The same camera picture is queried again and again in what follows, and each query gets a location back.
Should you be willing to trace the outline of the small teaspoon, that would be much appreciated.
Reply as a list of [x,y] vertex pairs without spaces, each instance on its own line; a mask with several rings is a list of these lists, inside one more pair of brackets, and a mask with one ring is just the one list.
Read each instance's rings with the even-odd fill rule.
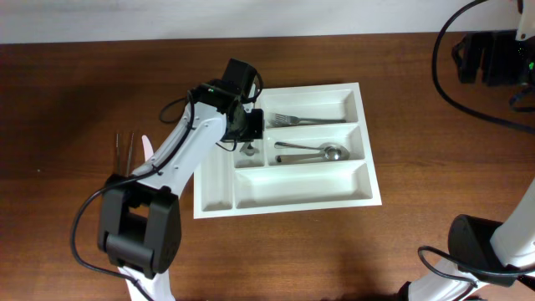
[[260,153],[260,150],[252,145],[252,142],[245,142],[239,150],[245,156],[253,157]]

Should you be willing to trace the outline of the steel fork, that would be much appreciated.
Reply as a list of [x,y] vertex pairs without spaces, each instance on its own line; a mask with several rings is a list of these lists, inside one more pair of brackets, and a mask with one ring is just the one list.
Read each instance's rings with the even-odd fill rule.
[[300,118],[293,115],[282,115],[282,114],[272,114],[270,120],[287,120],[287,121],[298,121],[298,120],[331,120],[331,119],[314,119],[314,118]]
[[298,120],[298,121],[270,120],[269,121],[270,126],[272,126],[273,128],[304,126],[304,125],[332,125],[332,124],[343,124],[343,123],[346,123],[346,120]]

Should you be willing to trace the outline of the large steel spoon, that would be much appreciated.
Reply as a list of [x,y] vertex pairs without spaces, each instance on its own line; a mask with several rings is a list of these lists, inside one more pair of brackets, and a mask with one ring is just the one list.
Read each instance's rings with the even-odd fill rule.
[[310,159],[322,159],[324,161],[341,161],[345,158],[344,153],[341,149],[336,147],[327,147],[324,150],[321,150],[319,153],[315,154],[304,154],[304,155],[278,155],[275,156],[275,161],[277,163],[289,163],[294,161],[304,161]]
[[292,149],[307,150],[307,151],[317,151],[317,153],[319,153],[320,151],[323,151],[327,147],[332,146],[332,147],[336,147],[342,150],[342,152],[345,155],[345,158],[342,161],[348,160],[350,158],[350,153],[345,147],[341,145],[332,144],[332,143],[325,143],[317,147],[312,147],[312,146],[295,145],[295,144],[291,144],[287,142],[278,141],[274,144],[274,146],[276,149],[292,148]]

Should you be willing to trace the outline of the pink plastic knife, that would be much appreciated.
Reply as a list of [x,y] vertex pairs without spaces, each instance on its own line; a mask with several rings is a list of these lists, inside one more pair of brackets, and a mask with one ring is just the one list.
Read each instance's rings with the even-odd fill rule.
[[147,135],[142,135],[141,143],[142,143],[142,148],[143,148],[144,159],[145,161],[148,161],[154,155],[154,150],[153,150],[149,137]]

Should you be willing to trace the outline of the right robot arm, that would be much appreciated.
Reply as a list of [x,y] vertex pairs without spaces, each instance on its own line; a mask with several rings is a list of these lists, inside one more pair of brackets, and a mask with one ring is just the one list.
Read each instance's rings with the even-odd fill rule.
[[[520,85],[522,91],[508,100],[517,113],[531,114],[532,106],[519,101],[534,91],[534,3],[518,0],[517,30],[467,34],[452,47],[458,79],[488,86]],[[429,272],[407,282],[396,294],[398,300],[467,300],[486,286],[510,287],[515,282],[534,286],[534,188],[530,186],[505,222],[461,214],[451,224],[448,250],[421,246],[440,257],[436,265],[423,264]]]

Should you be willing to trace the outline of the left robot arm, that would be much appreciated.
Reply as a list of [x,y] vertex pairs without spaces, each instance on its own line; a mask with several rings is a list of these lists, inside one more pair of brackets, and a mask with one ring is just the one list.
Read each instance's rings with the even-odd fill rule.
[[131,299],[173,298],[168,269],[181,244],[179,197],[216,144],[262,139],[263,112],[251,106],[262,88],[254,67],[230,59],[220,79],[188,90],[183,116],[145,163],[106,181],[97,243]]

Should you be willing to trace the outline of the white plastic cutlery tray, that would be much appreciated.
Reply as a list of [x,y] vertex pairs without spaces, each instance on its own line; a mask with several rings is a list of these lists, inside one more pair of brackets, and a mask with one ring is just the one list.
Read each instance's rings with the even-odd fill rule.
[[[194,174],[196,219],[381,205],[359,84],[265,89],[255,105],[265,116],[263,138],[252,143],[260,153],[243,155],[243,144],[234,151],[229,145],[212,149]],[[346,123],[273,128],[275,113]],[[276,149],[278,141],[341,145],[350,158],[277,163],[276,155],[317,153]]]

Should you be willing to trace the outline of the left metal chopstick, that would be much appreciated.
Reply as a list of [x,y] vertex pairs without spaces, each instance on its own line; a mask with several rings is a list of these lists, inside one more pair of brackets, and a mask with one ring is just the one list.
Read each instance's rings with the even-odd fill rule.
[[120,133],[115,133],[115,167],[114,167],[114,173],[120,174],[121,173],[121,167],[120,167],[121,159],[120,159]]

